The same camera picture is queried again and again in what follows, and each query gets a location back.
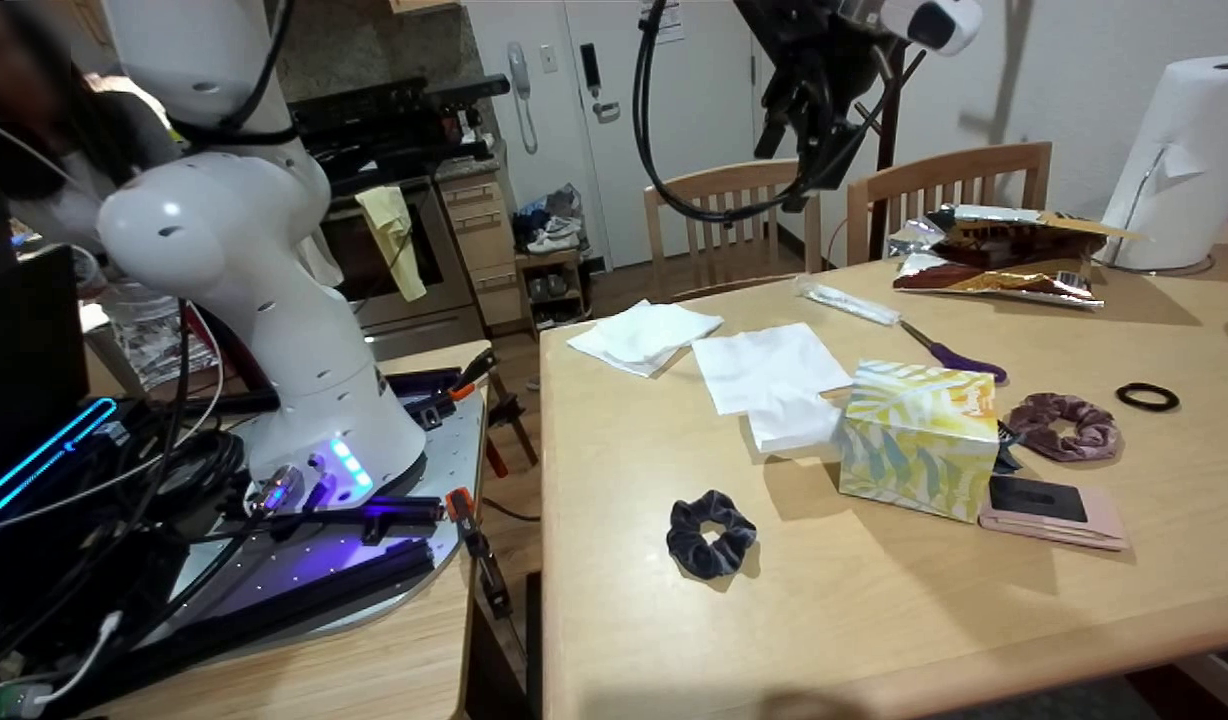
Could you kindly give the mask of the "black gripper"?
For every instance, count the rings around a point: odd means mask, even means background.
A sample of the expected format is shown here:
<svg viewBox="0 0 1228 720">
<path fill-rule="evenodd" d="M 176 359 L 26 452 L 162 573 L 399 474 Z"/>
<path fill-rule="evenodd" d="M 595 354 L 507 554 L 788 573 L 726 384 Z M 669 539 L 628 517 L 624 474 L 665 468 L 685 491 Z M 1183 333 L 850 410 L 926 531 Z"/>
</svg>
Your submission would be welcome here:
<svg viewBox="0 0 1228 720">
<path fill-rule="evenodd" d="M 886 54 L 874 0 L 747 0 L 747 29 L 773 61 L 755 158 L 769 162 L 795 133 L 795 179 L 783 195 L 834 188 L 864 142 L 847 110 L 874 83 Z"/>
</svg>

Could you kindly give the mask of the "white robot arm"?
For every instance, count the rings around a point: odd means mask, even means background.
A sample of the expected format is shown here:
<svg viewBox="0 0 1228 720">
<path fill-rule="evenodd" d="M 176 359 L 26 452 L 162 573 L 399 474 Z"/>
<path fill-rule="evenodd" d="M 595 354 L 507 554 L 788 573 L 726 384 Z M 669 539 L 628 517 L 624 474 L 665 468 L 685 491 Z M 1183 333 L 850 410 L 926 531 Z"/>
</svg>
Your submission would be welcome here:
<svg viewBox="0 0 1228 720">
<path fill-rule="evenodd" d="M 96 217 L 143 290 L 211 314 L 261 364 L 277 410 L 238 429 L 247 517 L 359 508 L 419 464 L 429 435 L 375 369 L 351 304 L 301 252 L 329 177 L 277 80 L 263 0 L 99 0 L 125 74 L 188 142 Z"/>
</svg>

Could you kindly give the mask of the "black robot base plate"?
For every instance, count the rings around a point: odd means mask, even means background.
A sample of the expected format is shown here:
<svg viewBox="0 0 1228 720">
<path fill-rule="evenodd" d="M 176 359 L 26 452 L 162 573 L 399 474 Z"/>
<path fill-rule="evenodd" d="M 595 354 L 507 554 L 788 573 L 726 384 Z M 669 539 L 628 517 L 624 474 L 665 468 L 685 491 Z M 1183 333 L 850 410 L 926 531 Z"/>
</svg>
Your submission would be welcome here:
<svg viewBox="0 0 1228 720">
<path fill-rule="evenodd" d="M 277 517 L 158 627 L 99 664 L 47 720 L 80 717 L 221 657 L 369 625 L 430 585 L 459 550 L 444 497 L 475 484 L 482 394 L 430 410 L 429 452 L 364 508 Z"/>
</svg>

